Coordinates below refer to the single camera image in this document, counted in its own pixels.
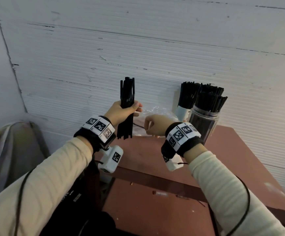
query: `plastic container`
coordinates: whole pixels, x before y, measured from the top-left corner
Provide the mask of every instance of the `plastic container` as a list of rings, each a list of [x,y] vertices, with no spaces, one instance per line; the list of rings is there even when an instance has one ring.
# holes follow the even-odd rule
[[[206,143],[207,138],[214,131],[217,122],[219,120],[220,112],[212,113],[202,110],[196,106],[191,109],[189,122],[197,129],[201,134],[203,144]]]

